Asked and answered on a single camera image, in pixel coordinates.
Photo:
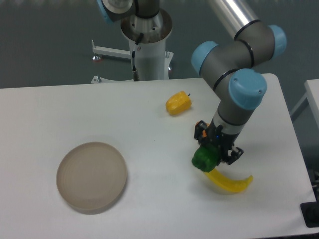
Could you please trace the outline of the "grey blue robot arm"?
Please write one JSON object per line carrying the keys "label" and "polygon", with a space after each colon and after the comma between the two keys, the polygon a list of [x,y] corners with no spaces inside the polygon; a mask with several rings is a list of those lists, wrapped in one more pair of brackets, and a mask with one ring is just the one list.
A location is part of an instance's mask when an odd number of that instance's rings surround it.
{"label": "grey blue robot arm", "polygon": [[[119,21],[129,42],[135,81],[165,78],[165,41],[172,31],[172,19],[157,0],[100,0],[106,22]],[[220,99],[211,121],[195,125],[199,149],[192,164],[210,172],[221,162],[232,164],[243,154],[234,142],[267,90],[265,78],[254,66],[282,54],[287,46],[284,31],[265,25],[243,0],[210,2],[233,42],[220,46],[214,41],[200,44],[191,63]]]}

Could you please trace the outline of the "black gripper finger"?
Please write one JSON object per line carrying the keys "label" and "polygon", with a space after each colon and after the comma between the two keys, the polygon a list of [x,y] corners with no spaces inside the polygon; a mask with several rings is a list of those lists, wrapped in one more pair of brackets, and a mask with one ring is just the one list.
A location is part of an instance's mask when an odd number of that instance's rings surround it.
{"label": "black gripper finger", "polygon": [[243,149],[235,147],[234,145],[231,149],[221,148],[221,162],[231,165],[237,161],[243,155]]}
{"label": "black gripper finger", "polygon": [[202,144],[207,140],[206,129],[208,128],[208,123],[203,120],[197,122],[194,128],[194,139],[198,141],[199,144]]}

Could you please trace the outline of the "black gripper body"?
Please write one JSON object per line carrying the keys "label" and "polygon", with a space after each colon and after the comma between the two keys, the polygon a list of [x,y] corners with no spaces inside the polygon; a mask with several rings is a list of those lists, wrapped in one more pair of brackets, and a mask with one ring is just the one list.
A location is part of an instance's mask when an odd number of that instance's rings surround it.
{"label": "black gripper body", "polygon": [[213,123],[210,124],[203,130],[203,145],[206,147],[215,147],[221,151],[221,154],[228,154],[228,152],[232,150],[239,133],[228,134],[223,130],[224,127],[222,125],[215,126]]}

